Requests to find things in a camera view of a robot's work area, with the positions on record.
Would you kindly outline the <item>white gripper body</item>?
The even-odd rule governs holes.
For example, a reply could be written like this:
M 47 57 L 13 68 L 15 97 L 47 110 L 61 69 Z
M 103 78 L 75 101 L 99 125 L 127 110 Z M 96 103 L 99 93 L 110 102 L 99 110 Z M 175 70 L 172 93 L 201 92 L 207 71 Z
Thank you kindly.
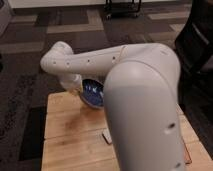
M 61 78 L 61 86 L 67 91 L 77 90 L 82 86 L 82 77 L 79 74 L 67 74 Z

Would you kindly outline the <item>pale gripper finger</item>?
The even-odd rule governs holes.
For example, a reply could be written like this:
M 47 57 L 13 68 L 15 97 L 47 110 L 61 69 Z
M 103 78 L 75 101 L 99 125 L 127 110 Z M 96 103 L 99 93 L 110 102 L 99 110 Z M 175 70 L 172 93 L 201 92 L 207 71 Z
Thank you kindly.
M 78 95 L 81 96 L 83 94 L 83 87 L 80 86 L 77 90 L 78 90 Z

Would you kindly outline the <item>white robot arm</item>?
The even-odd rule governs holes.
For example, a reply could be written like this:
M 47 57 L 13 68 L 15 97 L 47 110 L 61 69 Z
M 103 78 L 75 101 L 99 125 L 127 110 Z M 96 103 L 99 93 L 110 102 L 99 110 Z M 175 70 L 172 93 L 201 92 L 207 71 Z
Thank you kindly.
M 41 68 L 76 89 L 84 75 L 102 76 L 104 111 L 121 171 L 186 171 L 178 117 L 180 62 L 161 43 L 124 44 L 75 53 L 56 42 Z

